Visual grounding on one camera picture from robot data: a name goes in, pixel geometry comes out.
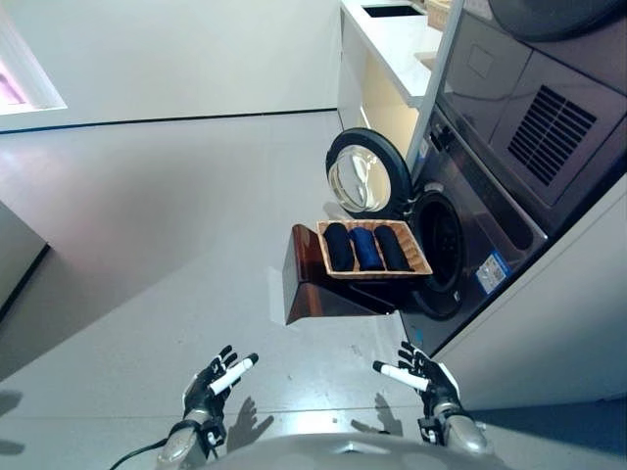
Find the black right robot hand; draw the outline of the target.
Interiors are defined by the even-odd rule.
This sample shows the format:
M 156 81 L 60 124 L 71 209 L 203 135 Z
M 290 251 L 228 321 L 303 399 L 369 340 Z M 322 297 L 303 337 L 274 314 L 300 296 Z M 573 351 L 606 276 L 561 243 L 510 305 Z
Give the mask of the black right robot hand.
M 373 370 L 418 391 L 428 408 L 441 402 L 460 406 L 458 383 L 443 363 L 407 341 L 401 342 L 398 356 L 397 365 L 375 360 Z

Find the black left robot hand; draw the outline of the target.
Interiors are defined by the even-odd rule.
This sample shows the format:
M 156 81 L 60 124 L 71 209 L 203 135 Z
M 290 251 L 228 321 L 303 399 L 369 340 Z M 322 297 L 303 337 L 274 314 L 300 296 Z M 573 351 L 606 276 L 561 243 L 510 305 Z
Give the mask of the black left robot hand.
M 210 416 L 223 417 L 225 402 L 243 375 L 259 361 L 256 353 L 238 360 L 231 345 L 224 347 L 209 364 L 198 372 L 183 394 L 183 415 L 206 411 Z

